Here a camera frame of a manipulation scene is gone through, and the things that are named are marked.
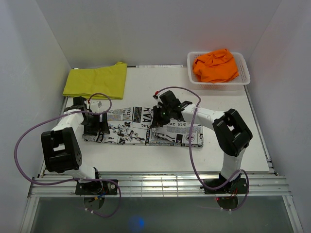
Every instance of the white table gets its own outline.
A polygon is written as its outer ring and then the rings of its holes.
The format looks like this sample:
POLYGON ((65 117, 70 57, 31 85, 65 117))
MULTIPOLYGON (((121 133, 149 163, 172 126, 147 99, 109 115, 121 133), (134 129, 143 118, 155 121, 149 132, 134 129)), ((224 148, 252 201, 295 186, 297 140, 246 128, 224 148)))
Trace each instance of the white table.
MULTIPOLYGON (((152 95, 167 86, 182 86, 194 89, 189 82, 187 68, 128 68, 123 100, 113 100, 112 109, 130 106, 153 107, 156 101, 152 95)), ((181 102, 197 102, 195 96, 184 90, 173 89, 181 102)), ((241 91, 195 91, 202 98, 201 107, 212 110, 238 110, 253 139, 247 148, 242 168, 248 172, 269 170, 259 133, 244 89, 241 91)), ((69 98, 67 106, 72 105, 69 98)), ((102 172, 193 172, 189 148, 159 146, 108 145, 85 142, 82 139, 83 126, 77 130, 78 143, 83 163, 96 167, 102 172)), ((220 149, 212 130, 204 128, 204 147, 193 149, 196 168, 200 172, 219 172, 223 164, 223 151, 220 149)))

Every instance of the orange fabric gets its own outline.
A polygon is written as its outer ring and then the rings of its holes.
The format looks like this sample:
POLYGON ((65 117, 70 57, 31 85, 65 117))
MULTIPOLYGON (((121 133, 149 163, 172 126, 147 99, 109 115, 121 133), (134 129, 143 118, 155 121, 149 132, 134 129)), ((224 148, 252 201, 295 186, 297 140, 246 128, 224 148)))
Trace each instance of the orange fabric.
POLYGON ((238 77, 238 67, 229 50, 216 50, 195 59, 193 72, 204 83, 226 83, 238 77))

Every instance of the white enclosure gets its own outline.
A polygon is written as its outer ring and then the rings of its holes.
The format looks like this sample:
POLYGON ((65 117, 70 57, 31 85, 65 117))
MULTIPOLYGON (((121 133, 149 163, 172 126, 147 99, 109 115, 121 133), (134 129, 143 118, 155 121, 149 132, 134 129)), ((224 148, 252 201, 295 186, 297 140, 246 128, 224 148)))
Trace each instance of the white enclosure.
MULTIPOLYGON (((221 48, 247 61, 272 162, 311 232, 310 11, 308 0, 0 0, 1 232, 19 232, 30 186, 15 167, 15 142, 59 114, 71 68, 186 65, 190 51, 221 48)), ((53 125, 20 145, 29 176, 40 171, 40 135, 53 125)))

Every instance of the glass panel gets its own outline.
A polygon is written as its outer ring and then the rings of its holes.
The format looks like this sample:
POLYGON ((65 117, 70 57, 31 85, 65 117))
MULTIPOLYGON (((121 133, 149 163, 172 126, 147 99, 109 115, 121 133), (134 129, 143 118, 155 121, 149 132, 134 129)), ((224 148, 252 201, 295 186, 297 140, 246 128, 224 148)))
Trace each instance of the glass panel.
MULTIPOLYGON (((112 212, 117 198, 100 211, 112 212)), ((83 198, 40 198, 33 233, 54 232, 293 232, 282 197, 249 197, 231 214, 215 198, 123 198, 115 216, 104 219, 81 210, 83 198)))

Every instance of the folded yellow towel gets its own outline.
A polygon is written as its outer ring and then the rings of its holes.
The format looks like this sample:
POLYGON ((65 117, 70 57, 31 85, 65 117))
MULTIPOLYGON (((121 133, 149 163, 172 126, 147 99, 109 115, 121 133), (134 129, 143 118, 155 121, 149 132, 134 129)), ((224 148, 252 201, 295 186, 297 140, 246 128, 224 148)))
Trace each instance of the folded yellow towel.
MULTIPOLYGON (((94 93, 104 93, 111 99, 123 99, 127 64, 118 62, 114 66, 96 69, 72 69, 69 72, 64 96, 89 98, 94 93)), ((94 96, 95 99, 106 99, 94 96)))

